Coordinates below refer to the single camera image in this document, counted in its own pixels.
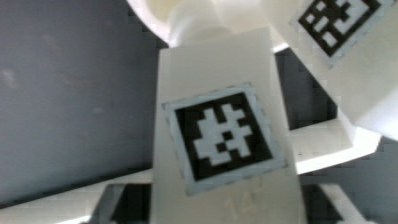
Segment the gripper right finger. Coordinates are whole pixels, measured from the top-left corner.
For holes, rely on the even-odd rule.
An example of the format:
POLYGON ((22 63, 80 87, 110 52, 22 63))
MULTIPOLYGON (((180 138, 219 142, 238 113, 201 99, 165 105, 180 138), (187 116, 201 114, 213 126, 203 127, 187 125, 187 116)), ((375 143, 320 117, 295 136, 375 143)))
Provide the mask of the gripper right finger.
POLYGON ((368 220, 338 184, 302 186, 308 224, 377 224, 368 220))

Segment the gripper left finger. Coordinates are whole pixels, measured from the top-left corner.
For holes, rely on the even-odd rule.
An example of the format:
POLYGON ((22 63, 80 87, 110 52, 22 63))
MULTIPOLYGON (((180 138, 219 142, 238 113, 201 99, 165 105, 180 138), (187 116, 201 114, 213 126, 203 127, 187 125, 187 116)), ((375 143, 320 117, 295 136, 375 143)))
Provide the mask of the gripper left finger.
POLYGON ((110 184, 87 224, 150 224, 150 184, 110 184))

